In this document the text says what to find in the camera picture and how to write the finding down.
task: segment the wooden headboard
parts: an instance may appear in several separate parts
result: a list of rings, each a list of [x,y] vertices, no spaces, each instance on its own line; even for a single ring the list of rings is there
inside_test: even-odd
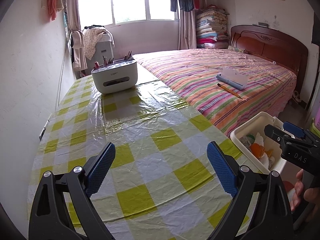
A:
[[[275,61],[297,75],[295,90],[301,92],[308,61],[308,49],[288,34],[254,25],[231,28],[231,45],[249,54]]]

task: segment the blue gripper pad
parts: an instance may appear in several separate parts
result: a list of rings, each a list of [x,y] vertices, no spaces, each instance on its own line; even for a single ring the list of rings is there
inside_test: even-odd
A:
[[[304,138],[305,136],[303,130],[300,127],[295,126],[290,122],[284,122],[283,129],[289,133],[292,133],[295,137],[298,137],[300,139]]]
[[[222,154],[219,147],[213,142],[208,144],[208,159],[214,168],[214,171],[216,172],[224,191],[231,194],[232,197],[235,197],[238,193],[238,189],[236,187],[236,176]]]
[[[86,187],[84,192],[88,197],[91,197],[92,194],[98,192],[115,157],[116,148],[113,143],[109,143],[96,157],[95,162],[91,165],[90,171],[86,176]]]

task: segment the human hand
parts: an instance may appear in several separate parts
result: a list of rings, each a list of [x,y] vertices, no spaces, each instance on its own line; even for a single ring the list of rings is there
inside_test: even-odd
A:
[[[302,175],[303,170],[300,170],[296,178],[298,179],[296,185],[294,186],[295,192],[292,197],[292,201],[290,202],[291,211],[293,212],[300,204],[301,202],[301,194],[303,192],[303,183],[302,183]],[[305,191],[303,198],[310,202],[315,204],[315,208],[311,212],[311,214],[307,217],[306,221],[309,222],[314,215],[317,213],[318,208],[320,207],[320,188],[309,188]]]

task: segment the orange towel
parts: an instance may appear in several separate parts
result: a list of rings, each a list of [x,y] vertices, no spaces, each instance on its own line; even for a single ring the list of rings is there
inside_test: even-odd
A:
[[[48,14],[51,20],[55,20],[57,12],[63,9],[62,0],[48,0]]]

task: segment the metal screw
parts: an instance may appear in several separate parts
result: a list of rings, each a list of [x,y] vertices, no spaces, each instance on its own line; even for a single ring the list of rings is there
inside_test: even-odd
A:
[[[248,172],[250,169],[247,166],[241,166],[241,171]]]
[[[43,174],[44,177],[49,177],[50,175],[51,175],[51,172],[50,172],[50,171],[46,171],[46,172]]]
[[[79,173],[80,171],[82,171],[82,167],[80,167],[80,166],[77,166],[73,169],[73,172],[75,172],[75,173]]]
[[[279,173],[277,171],[272,171],[271,174],[274,177],[279,177]]]

